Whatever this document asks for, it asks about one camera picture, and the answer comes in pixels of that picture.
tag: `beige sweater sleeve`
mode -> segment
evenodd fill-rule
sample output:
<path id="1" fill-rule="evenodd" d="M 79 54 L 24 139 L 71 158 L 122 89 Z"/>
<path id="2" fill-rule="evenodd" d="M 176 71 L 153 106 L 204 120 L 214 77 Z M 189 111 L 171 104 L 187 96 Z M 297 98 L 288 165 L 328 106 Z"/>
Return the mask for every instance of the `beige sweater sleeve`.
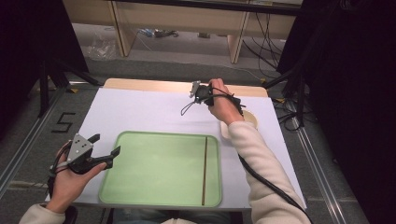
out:
<path id="1" fill-rule="evenodd" d="M 64 214 L 51 212 L 40 204 L 32 205 L 23 215 L 20 224 L 61 224 Z"/>
<path id="2" fill-rule="evenodd" d="M 236 121 L 229 133 L 238 154 L 259 175 L 285 191 L 302 206 L 289 178 L 274 153 L 268 148 L 260 133 L 248 122 Z M 306 215 L 256 180 L 247 172 L 250 185 L 249 202 L 253 223 L 310 223 Z"/>

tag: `gray floor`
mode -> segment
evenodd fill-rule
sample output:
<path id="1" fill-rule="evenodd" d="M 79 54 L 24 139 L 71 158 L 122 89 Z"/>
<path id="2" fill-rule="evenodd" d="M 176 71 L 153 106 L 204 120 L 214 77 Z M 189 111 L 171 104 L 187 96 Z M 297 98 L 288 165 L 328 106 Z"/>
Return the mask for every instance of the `gray floor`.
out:
<path id="1" fill-rule="evenodd" d="M 183 32 L 178 32 L 178 37 L 154 38 L 138 35 L 129 57 L 121 58 L 117 46 L 114 45 L 112 27 L 75 24 L 75 30 L 91 73 L 103 81 L 109 77 L 178 81 L 196 79 L 206 81 L 212 77 L 222 77 L 229 84 L 260 86 L 262 78 L 270 80 L 270 77 L 279 76 L 273 68 L 261 62 L 260 68 L 264 71 L 264 75 L 259 70 L 258 58 L 246 47 L 241 49 L 238 64 L 231 64 L 224 36 L 211 34 L 210 38 L 199 38 L 195 33 Z M 110 43 L 107 46 L 114 48 L 114 54 L 110 58 L 98 60 L 97 57 L 92 56 L 92 48 L 99 46 L 101 42 L 97 41 L 101 38 Z M 259 46 L 251 38 L 246 37 L 246 42 L 251 48 L 259 51 Z M 274 42 L 280 49 L 284 44 L 281 40 Z M 265 54 L 265 58 L 271 59 L 268 53 Z M 69 79 L 79 80 L 74 76 L 69 76 Z M 274 98 L 281 97 L 282 85 L 283 83 L 280 83 L 268 90 L 269 95 Z M 44 200 L 46 191 L 41 184 L 46 182 L 49 164 L 58 147 L 78 132 L 96 91 L 96 88 L 84 85 L 77 93 L 62 92 L 58 103 L 53 107 L 48 120 L 30 148 L 30 153 L 1 198 L 1 223 L 18 223 L 31 204 Z M 279 117 L 289 113 L 282 105 L 275 106 Z M 0 142 L 0 172 L 6 170 L 8 162 L 28 135 L 30 128 L 34 126 L 38 108 L 38 91 L 37 87 L 34 87 L 30 99 L 26 101 L 25 107 L 15 119 L 14 125 L 10 127 L 6 138 Z M 54 130 L 65 128 L 64 125 L 57 124 L 62 113 L 75 113 L 65 117 L 73 124 L 68 133 L 54 133 Z M 306 132 L 312 151 L 318 158 L 330 191 L 340 206 L 343 220 L 334 219 L 330 206 L 326 203 L 327 197 L 306 156 L 301 133 L 288 131 L 282 123 L 282 133 L 307 202 L 307 213 L 314 223 L 368 223 L 342 172 L 332 161 L 331 150 L 328 148 L 320 125 L 315 122 L 315 115 L 307 114 L 304 118 L 303 130 Z M 292 121 L 288 121 L 285 125 L 289 128 L 293 127 Z M 78 210 L 80 213 L 78 223 L 100 223 L 101 208 L 79 206 Z M 244 220 L 244 223 L 251 223 L 249 211 L 244 212 Z"/>

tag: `table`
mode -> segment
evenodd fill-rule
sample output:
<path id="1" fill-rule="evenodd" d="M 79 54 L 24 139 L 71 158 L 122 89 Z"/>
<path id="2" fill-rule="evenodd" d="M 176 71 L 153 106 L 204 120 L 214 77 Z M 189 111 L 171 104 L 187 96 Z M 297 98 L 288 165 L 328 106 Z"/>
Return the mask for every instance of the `table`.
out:
<path id="1" fill-rule="evenodd" d="M 266 90 L 260 87 L 231 85 L 228 87 L 232 93 L 235 93 L 242 100 L 247 109 L 258 117 L 259 132 L 264 136 L 268 147 L 273 149 L 281 161 L 292 185 L 303 199 L 277 123 L 274 107 L 271 99 L 266 97 Z M 79 133 L 83 136 L 91 136 L 95 133 L 101 134 L 101 140 L 95 143 L 93 157 L 108 155 L 114 147 L 117 135 L 125 130 L 204 133 L 216 136 L 219 141 L 222 178 L 222 200 L 220 204 L 213 208 L 173 206 L 172 209 L 228 211 L 249 209 L 249 186 L 246 182 L 245 171 L 231 142 L 220 136 L 219 121 L 207 111 L 205 105 L 192 106 L 183 117 L 179 114 L 180 109 L 192 101 L 189 98 L 190 90 L 190 83 L 111 78 L 97 92 Z M 102 203 L 98 198 L 98 193 L 104 176 L 105 172 L 102 172 L 91 180 L 81 196 L 75 200 L 75 203 L 101 207 L 169 208 L 169 206 L 159 205 Z"/>

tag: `stick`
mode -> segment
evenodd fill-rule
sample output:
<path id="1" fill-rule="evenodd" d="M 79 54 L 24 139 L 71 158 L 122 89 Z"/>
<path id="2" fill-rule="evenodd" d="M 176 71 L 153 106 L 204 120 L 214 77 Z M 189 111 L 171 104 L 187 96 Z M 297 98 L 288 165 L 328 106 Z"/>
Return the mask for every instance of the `stick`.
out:
<path id="1" fill-rule="evenodd" d="M 207 137 L 205 138 L 204 182 L 203 182 L 203 185 L 202 185 L 202 205 L 205 205 L 205 189 L 206 189 L 206 155 L 207 155 Z"/>

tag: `white sheet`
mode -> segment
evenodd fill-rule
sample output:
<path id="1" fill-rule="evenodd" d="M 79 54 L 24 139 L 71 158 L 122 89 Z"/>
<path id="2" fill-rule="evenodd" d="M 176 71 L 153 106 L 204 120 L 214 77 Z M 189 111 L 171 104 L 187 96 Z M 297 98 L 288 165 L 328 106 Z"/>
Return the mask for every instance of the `white sheet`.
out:
<path id="1" fill-rule="evenodd" d="M 239 98 L 242 105 L 246 105 L 246 109 L 258 119 L 259 132 L 284 166 L 292 185 L 304 202 L 271 100 L 262 97 Z M 230 141 L 221 137 L 219 121 L 210 114 L 204 104 L 195 104 L 184 116 L 180 115 L 180 110 L 191 101 L 188 92 L 100 89 L 79 133 L 86 138 L 96 133 L 101 134 L 101 139 L 94 145 L 94 157 L 108 155 L 114 148 L 118 134 L 124 131 L 199 133 L 216 136 L 219 140 L 222 177 L 222 200 L 218 208 L 249 208 L 249 187 L 245 171 Z M 95 177 L 76 203 L 106 206 L 98 198 L 104 175 L 105 172 L 102 172 Z"/>

